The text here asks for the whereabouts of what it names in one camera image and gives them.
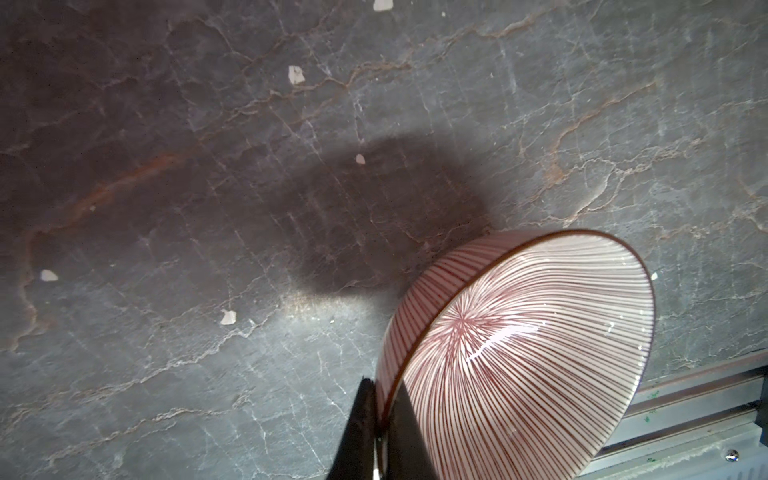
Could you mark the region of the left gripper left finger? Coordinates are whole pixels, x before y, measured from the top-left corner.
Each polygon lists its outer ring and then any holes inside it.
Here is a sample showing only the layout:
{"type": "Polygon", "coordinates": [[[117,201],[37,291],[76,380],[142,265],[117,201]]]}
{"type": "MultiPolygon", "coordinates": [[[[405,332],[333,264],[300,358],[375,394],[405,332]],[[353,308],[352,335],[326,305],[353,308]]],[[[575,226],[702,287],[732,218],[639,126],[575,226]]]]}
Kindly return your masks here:
{"type": "Polygon", "coordinates": [[[376,391],[369,378],[359,384],[327,480],[372,480],[376,439],[376,391]]]}

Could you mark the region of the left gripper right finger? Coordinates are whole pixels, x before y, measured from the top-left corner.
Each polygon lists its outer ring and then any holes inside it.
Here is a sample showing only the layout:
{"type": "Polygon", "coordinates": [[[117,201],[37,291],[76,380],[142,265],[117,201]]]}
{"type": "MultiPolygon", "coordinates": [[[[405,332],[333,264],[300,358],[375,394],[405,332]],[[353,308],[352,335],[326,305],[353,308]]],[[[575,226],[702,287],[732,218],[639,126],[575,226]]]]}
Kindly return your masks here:
{"type": "Polygon", "coordinates": [[[404,382],[396,391],[384,433],[384,479],[438,478],[404,382]]]}

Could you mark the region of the pink striped bowl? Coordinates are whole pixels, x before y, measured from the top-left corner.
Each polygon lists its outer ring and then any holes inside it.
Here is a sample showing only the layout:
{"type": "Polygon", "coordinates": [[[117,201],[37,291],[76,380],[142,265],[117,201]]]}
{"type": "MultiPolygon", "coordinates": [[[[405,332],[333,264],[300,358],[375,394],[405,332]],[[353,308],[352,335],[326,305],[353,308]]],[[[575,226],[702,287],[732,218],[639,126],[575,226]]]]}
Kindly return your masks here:
{"type": "Polygon", "coordinates": [[[377,363],[377,420],[406,391],[441,479],[572,479],[607,444],[653,342],[652,281],[594,230],[499,231],[407,289],[377,363]]]}

